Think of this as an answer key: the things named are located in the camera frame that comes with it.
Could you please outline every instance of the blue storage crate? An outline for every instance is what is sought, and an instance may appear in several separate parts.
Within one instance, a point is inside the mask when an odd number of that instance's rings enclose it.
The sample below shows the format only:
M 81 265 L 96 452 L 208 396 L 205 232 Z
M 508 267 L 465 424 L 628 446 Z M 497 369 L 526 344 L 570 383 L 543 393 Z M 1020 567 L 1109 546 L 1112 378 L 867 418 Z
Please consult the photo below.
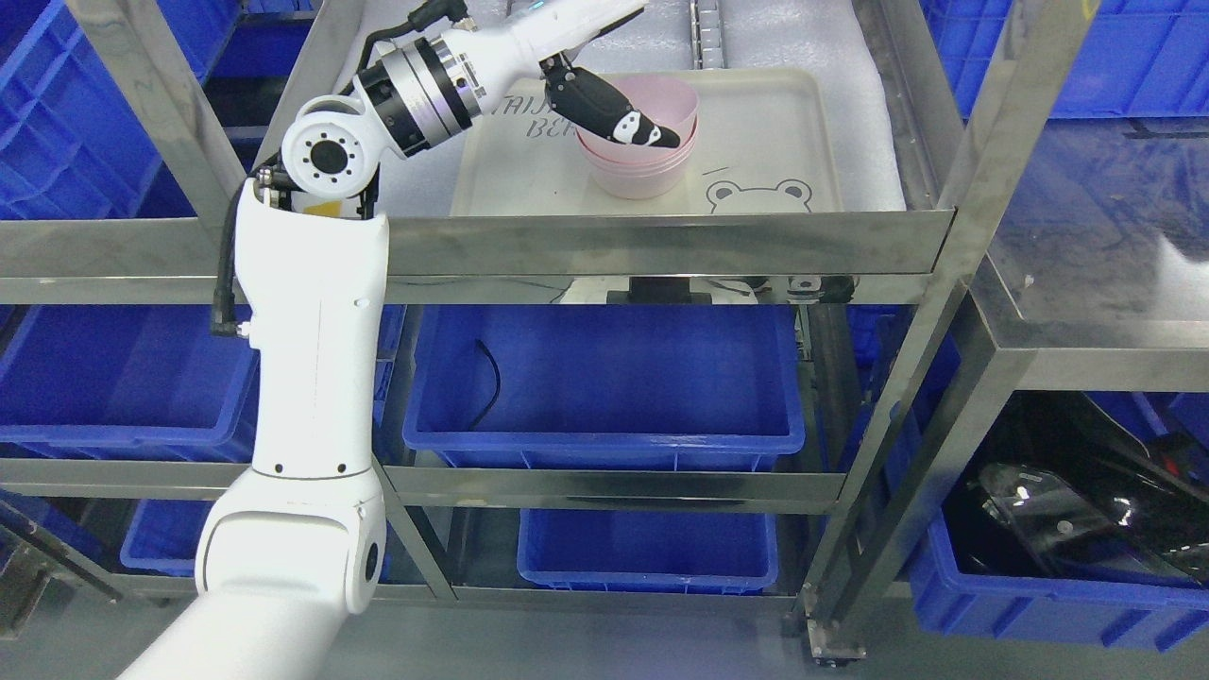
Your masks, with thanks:
M 192 576 L 213 501 L 139 501 L 118 559 L 131 569 Z
M 382 307 L 382 321 L 378 323 L 377 363 L 374 365 L 374 422 L 377 425 L 382 425 L 386 396 L 391 390 L 391 378 L 394 375 L 394 362 L 399 353 L 399 340 L 403 336 L 403 321 L 406 312 L 405 305 Z
M 737 595 L 776 582 L 769 514 L 521 511 L 521 576 L 563 590 Z
M 1209 449 L 1209 394 L 1180 393 L 1167 407 L 1172 419 L 1182 426 L 1201 445 Z
M 256 357 L 207 306 L 31 307 L 0 357 L 0 442 L 50 457 L 250 460 Z
M 805 442 L 796 363 L 789 307 L 430 307 L 403 436 L 455 467 L 770 469 Z
M 848 305 L 848 327 L 858 368 L 868 369 L 878 363 L 881 356 L 878 322 L 896 316 L 902 309 L 902 305 Z
M 919 449 L 909 419 L 886 462 L 897 486 Z M 1165 652 L 1209 624 L 1209 590 L 962 574 L 939 513 L 909 564 L 920 628 L 945 635 Z
M 204 79 L 235 27 L 238 1 L 160 6 Z M 134 215 L 160 155 L 63 0 L 0 0 L 0 219 Z
M 249 0 L 248 13 L 260 15 L 268 12 L 310 12 L 314 7 L 311 0 Z
M 920 0 L 962 115 L 970 115 L 1010 0 Z M 1104 0 L 1052 117 L 1209 114 L 1209 1 Z

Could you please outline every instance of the circular joint cap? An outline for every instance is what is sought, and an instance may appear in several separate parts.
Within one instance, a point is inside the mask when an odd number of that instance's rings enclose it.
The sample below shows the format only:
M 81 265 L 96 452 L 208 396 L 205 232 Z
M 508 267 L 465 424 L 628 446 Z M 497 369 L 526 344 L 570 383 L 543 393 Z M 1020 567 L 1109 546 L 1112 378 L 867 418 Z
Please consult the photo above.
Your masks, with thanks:
M 319 172 L 339 174 L 348 167 L 348 152 L 340 144 L 324 139 L 311 149 L 311 163 Z

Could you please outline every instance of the metal shelf frame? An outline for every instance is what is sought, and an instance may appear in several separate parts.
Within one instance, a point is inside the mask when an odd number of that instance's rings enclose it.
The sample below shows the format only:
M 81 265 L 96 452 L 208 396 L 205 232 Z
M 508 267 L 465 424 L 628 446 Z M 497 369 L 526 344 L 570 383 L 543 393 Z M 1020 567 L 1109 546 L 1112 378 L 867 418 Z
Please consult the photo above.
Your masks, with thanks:
M 683 473 L 378 467 L 388 519 L 423 586 L 383 586 L 381 599 L 469 606 L 700 607 L 779 612 L 789 632 L 810 620 L 816 657 L 858 657 L 864 617 L 891 587 L 926 520 L 1019 378 L 1047 352 L 1000 346 L 970 287 L 1003 217 L 1095 1 L 1036 2 L 1023 41 L 1005 41 L 968 123 L 956 113 L 918 0 L 852 0 L 883 76 L 909 209 L 879 213 L 476 217 L 391 219 L 387 301 L 548 304 L 584 276 L 765 276 L 759 301 L 803 304 L 816 352 L 825 430 L 844 433 L 860 398 L 845 374 L 843 307 L 808 305 L 822 275 L 851 277 L 852 302 L 916 305 L 883 397 L 849 473 Z M 155 0 L 68 0 L 85 34 L 150 133 L 197 217 L 169 220 L 0 223 L 0 299 L 16 304 L 208 304 L 229 197 L 244 177 Z M 268 126 L 271 155 L 307 99 L 337 90 L 365 0 L 325 2 Z M 856 537 L 924 374 L 954 318 L 967 353 L 924 453 L 873 532 Z M 1165 361 L 1155 350 L 1156 362 Z M 1086 355 L 1091 358 L 1094 351 Z M 1077 378 L 1072 370 L 1059 375 Z M 1198 376 L 1209 384 L 1209 375 Z M 392 390 L 404 392 L 406 380 Z M 1122 378 L 1121 384 L 1128 381 Z M 1188 379 L 1187 384 L 1196 382 Z M 1144 385 L 1155 384 L 1153 380 Z M 1128 382 L 1130 388 L 1136 385 Z M 831 437 L 831 442 L 843 437 Z M 242 466 L 0 460 L 0 486 L 45 496 L 213 499 Z M 716 598 L 561 593 L 457 586 L 422 506 L 690 509 L 829 514 L 792 597 Z M 7 526 L 106 597 L 184 597 L 191 581 L 111 574 L 37 528 Z

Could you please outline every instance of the robotic arm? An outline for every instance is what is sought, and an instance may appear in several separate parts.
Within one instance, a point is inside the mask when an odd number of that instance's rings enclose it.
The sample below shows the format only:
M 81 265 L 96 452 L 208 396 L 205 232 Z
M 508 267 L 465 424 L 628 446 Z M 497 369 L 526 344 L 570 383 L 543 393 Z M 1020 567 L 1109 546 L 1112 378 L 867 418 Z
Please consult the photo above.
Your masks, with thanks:
M 429 5 L 404 27 L 423 30 L 447 13 Z M 348 94 L 303 106 L 285 134 L 282 166 L 260 168 L 232 202 L 214 296 L 214 332 L 261 353 L 251 466 L 207 518 L 197 600 L 120 680 L 313 678 L 378 581 L 386 517 L 370 427 L 387 220 L 371 209 L 361 220 L 280 209 L 289 192 L 360 194 L 372 208 L 386 150 L 405 157 L 440 144 L 521 77 L 544 77 L 551 109 L 601 137 L 678 146 L 675 132 L 571 64 L 579 47 L 644 5 L 538 0 L 501 27 L 451 29 L 388 52 L 357 74 Z M 235 276 L 253 309 L 239 324 Z
M 386 150 L 412 156 L 468 129 L 522 77 L 544 77 L 550 108 L 594 134 L 676 148 L 675 132 L 654 125 L 600 76 L 571 64 L 580 47 L 629 22 L 646 4 L 538 0 L 494 28 L 420 38 L 358 73 L 348 94 L 302 106 L 282 145 L 284 169 L 308 194 L 354 196 L 370 184 Z

